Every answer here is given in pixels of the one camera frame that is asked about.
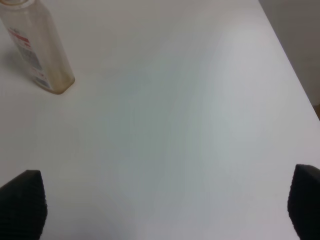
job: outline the gray wall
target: gray wall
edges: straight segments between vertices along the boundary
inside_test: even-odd
[[[312,105],[320,104],[320,0],[260,0]]]

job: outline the plastic bottle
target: plastic bottle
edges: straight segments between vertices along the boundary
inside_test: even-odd
[[[40,0],[0,0],[0,18],[39,87],[62,94],[75,82],[51,14]]]

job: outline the black object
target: black object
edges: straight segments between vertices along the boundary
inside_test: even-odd
[[[288,212],[301,240],[320,240],[320,170],[311,165],[295,166]]]
[[[39,170],[27,170],[0,188],[0,240],[38,240],[47,214]]]

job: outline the table surface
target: table surface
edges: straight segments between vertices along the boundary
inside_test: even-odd
[[[44,0],[74,70],[38,88],[0,26],[0,184],[42,172],[43,240],[298,240],[320,124],[256,0]]]

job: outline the white table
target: white table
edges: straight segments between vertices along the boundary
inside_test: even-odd
[[[298,240],[317,119],[256,0],[45,0],[76,76],[27,81],[0,26],[0,184],[39,169],[43,240]]]

